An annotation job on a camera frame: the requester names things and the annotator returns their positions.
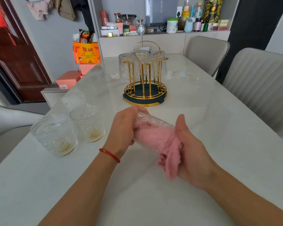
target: red string bracelet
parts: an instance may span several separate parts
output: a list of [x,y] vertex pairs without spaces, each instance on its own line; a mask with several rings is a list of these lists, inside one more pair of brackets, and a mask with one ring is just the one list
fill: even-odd
[[111,156],[112,158],[114,158],[117,163],[120,163],[121,161],[112,153],[108,152],[107,150],[103,149],[103,148],[100,148],[100,152],[104,152],[106,153],[107,155]]

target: glossy table surface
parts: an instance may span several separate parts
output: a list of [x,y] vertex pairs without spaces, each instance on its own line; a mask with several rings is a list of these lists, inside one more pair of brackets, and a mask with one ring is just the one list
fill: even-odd
[[[168,97],[150,114],[175,124],[183,113],[189,129],[212,158],[251,190],[283,209],[283,140],[211,76],[180,55],[169,55],[162,82]],[[101,107],[106,136],[80,143],[71,155],[53,157],[28,134],[0,164],[0,225],[37,225],[79,178],[106,140],[115,113],[130,106],[127,83],[117,78],[118,59],[107,58],[50,111],[84,102]],[[233,225],[204,191],[172,182],[154,152],[131,146],[109,181],[98,225]]]

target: person's left hand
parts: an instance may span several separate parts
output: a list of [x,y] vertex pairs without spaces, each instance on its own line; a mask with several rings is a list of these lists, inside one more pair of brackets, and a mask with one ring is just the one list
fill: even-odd
[[140,106],[131,106],[115,114],[111,129],[103,149],[111,152],[119,159],[125,154],[128,147],[134,144],[133,121],[138,111],[149,114],[148,110]]

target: green lid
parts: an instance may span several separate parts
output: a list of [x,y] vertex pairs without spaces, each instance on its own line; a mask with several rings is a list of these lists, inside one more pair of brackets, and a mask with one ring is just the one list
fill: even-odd
[[168,18],[168,21],[178,21],[178,18]]

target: gray upholstered chair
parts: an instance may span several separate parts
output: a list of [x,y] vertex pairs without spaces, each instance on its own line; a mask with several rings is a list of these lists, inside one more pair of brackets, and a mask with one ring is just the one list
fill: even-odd
[[230,43],[227,41],[195,36],[189,41],[185,57],[214,76],[229,49]]
[[0,106],[0,163],[44,115]]
[[242,49],[223,86],[283,139],[283,55]]

